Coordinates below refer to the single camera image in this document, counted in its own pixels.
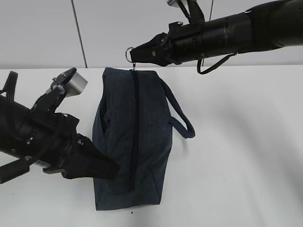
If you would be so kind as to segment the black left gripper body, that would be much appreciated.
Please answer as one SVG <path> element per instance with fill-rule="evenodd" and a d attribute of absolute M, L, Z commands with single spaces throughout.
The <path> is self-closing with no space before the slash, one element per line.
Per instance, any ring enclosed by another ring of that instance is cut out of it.
<path fill-rule="evenodd" d="M 25 124 L 26 129 L 33 123 L 32 130 L 17 148 L 20 158 L 14 162 L 14 175 L 29 172 L 33 164 L 41 165 L 46 174 L 67 173 L 71 159 L 79 151 L 76 145 L 79 119 L 62 113 L 52 117 L 54 122 L 50 122 L 50 118 L 46 122 L 38 122 L 34 118 Z"/>

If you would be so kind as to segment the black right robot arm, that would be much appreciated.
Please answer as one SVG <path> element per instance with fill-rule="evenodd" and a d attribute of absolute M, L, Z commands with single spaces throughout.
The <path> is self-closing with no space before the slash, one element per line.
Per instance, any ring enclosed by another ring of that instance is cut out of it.
<path fill-rule="evenodd" d="M 303 44 L 303 3 L 275 0 L 242 13 L 206 21 L 198 2 L 177 0 L 175 4 L 188 19 L 174 22 L 167 33 L 130 51 L 136 63 L 159 66 L 222 56 L 223 61 L 237 54 L 267 52 Z"/>

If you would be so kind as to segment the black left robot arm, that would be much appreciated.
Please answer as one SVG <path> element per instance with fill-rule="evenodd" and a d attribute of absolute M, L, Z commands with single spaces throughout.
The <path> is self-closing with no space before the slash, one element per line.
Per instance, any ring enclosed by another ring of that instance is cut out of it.
<path fill-rule="evenodd" d="M 16 160 L 1 166 L 0 182 L 6 183 L 41 165 L 46 174 L 63 178 L 113 180 L 118 165 L 102 154 L 92 141 L 77 133 L 79 119 L 65 113 L 30 110 L 0 98 L 0 150 Z"/>

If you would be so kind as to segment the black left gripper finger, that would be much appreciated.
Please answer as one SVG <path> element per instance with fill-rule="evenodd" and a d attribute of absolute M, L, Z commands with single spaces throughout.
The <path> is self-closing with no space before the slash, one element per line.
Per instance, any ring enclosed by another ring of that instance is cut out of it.
<path fill-rule="evenodd" d="M 76 135 L 62 169 L 62 176 L 66 179 L 88 177 L 113 180 L 118 173 L 118 165 L 81 134 Z"/>

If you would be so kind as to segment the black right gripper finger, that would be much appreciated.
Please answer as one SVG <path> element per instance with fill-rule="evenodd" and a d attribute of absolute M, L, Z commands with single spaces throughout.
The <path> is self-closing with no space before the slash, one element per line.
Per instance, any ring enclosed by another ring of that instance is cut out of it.
<path fill-rule="evenodd" d="M 166 33 L 157 34 L 149 42 L 133 48 L 130 51 L 132 62 L 151 63 L 158 66 L 168 66 L 172 62 L 169 60 Z"/>

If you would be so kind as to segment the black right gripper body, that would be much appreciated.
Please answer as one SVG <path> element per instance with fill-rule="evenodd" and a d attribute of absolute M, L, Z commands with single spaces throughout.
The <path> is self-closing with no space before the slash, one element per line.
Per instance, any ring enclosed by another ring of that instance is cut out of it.
<path fill-rule="evenodd" d="M 168 39 L 164 44 L 164 64 L 180 65 L 205 57 L 202 31 L 203 23 L 186 25 L 181 22 L 170 23 Z"/>

